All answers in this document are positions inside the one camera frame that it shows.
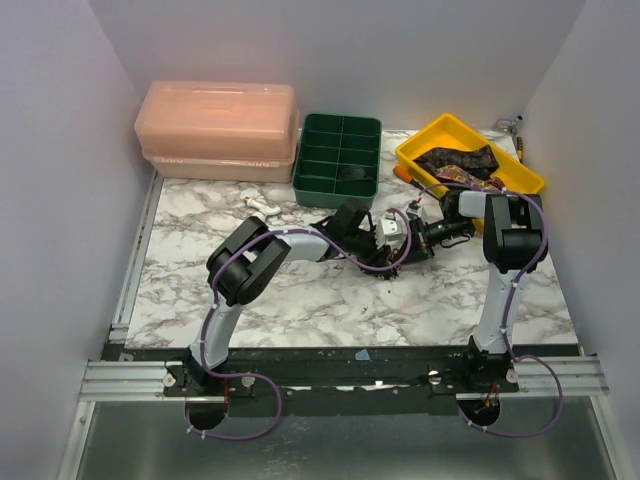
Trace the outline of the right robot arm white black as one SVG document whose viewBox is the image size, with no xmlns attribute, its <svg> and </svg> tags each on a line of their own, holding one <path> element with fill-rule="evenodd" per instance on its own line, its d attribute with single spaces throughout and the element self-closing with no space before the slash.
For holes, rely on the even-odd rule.
<svg viewBox="0 0 640 480">
<path fill-rule="evenodd" d="M 480 392 L 507 379 L 515 355 L 512 332 L 529 275 L 548 252 L 540 197 L 513 192 L 453 190 L 440 200 L 443 219 L 429 224 L 410 215 L 409 260 L 433 255 L 446 240 L 472 235 L 472 221 L 481 219 L 483 254 L 489 283 L 480 321 L 462 353 L 429 368 L 429 380 L 442 389 Z"/>
</svg>

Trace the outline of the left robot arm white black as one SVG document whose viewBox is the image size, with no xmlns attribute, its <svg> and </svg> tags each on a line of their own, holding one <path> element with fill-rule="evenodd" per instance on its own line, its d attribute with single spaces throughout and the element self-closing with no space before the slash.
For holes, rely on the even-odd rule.
<svg viewBox="0 0 640 480">
<path fill-rule="evenodd" d="M 309 225 L 270 227 L 256 216 L 240 226 L 206 262 L 209 310 L 185 362 L 187 382 L 201 395 L 228 377 L 220 366 L 243 309 L 259 298 L 286 263 L 323 263 L 336 258 L 365 274 L 392 278 L 413 246 L 408 216 L 389 208 L 377 223 L 368 207 L 349 198 L 332 215 Z"/>
</svg>

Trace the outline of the dark floral rose tie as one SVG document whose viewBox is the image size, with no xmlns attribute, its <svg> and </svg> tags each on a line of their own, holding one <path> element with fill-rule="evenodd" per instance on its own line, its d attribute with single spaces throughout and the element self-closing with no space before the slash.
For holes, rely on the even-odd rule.
<svg viewBox="0 0 640 480">
<path fill-rule="evenodd" d="M 383 261 L 382 266 L 385 270 L 382 273 L 378 273 L 377 277 L 382 280 L 391 280 L 396 278 L 403 265 L 409 264 L 412 257 L 416 253 L 417 249 L 414 245 L 408 247 L 408 243 L 404 244 L 399 249 L 388 248 L 388 253 Z"/>
</svg>

